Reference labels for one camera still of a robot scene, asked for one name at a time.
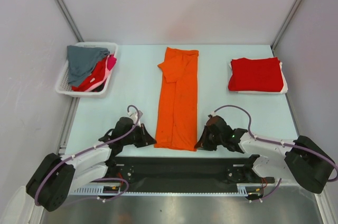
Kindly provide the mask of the orange t shirt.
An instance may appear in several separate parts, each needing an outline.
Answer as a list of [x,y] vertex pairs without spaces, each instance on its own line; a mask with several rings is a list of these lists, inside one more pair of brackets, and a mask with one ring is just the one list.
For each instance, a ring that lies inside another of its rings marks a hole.
[[198,136],[198,50],[166,48],[158,104],[157,148],[196,151]]

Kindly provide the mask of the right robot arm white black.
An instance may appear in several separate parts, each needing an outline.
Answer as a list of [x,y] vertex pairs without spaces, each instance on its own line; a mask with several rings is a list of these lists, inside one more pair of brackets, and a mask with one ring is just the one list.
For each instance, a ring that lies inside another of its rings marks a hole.
[[243,169],[249,182],[261,177],[293,180],[307,191],[320,194],[334,169],[332,159],[306,136],[266,143],[247,129],[233,129],[222,117],[210,116],[194,147],[215,151],[219,145],[231,152],[249,154],[251,163]]

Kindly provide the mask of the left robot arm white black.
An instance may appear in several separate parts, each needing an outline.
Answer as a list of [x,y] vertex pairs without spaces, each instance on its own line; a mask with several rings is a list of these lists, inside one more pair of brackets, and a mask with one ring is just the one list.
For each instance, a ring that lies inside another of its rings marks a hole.
[[69,193],[90,182],[116,181],[126,187],[115,157],[124,146],[146,147],[156,144],[143,123],[122,117],[94,145],[72,155],[48,154],[26,185],[35,203],[51,212],[59,208]]

